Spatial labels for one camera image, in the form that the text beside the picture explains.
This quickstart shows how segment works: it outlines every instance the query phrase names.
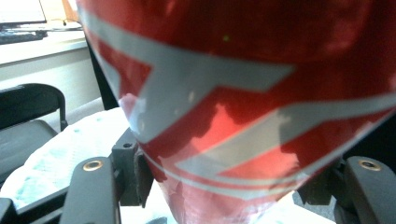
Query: black chair back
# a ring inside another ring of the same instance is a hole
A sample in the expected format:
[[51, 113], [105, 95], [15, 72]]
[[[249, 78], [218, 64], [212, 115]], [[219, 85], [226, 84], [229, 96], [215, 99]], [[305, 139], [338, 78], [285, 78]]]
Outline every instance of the black chair back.
[[67, 127], [61, 91], [46, 84], [23, 84], [0, 91], [0, 130], [60, 109], [61, 131]]

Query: computer monitor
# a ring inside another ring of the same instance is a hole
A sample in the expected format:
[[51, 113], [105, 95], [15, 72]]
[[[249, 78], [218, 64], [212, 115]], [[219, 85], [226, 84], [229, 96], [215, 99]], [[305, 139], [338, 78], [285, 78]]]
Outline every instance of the computer monitor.
[[0, 28], [45, 22], [39, 0], [0, 0]]

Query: keyboard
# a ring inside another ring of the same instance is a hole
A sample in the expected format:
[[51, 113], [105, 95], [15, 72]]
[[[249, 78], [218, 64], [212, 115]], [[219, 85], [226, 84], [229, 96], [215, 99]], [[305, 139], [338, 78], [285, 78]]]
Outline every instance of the keyboard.
[[0, 32], [0, 45], [42, 40], [45, 35], [33, 32]]

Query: brass insert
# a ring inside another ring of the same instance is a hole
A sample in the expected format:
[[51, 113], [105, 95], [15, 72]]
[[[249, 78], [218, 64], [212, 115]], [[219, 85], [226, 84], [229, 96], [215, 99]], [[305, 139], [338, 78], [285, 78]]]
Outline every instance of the brass insert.
[[102, 161], [89, 161], [84, 164], [82, 169], [84, 169], [85, 171], [95, 171], [97, 169], [100, 169], [102, 166], [103, 166]]
[[373, 162], [373, 161], [360, 160], [359, 161], [359, 165], [361, 167], [363, 167], [364, 169], [371, 170], [371, 171], [380, 171], [381, 170], [381, 166], [378, 165], [376, 162]]

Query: black chair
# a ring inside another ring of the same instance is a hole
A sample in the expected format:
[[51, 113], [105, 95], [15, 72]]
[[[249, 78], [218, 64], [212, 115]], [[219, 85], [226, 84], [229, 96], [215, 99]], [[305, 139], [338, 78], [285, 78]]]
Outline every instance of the black chair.
[[61, 131], [67, 127], [64, 95], [45, 84], [23, 84], [0, 90], [0, 188], [28, 157], [57, 134], [38, 118], [60, 111]]

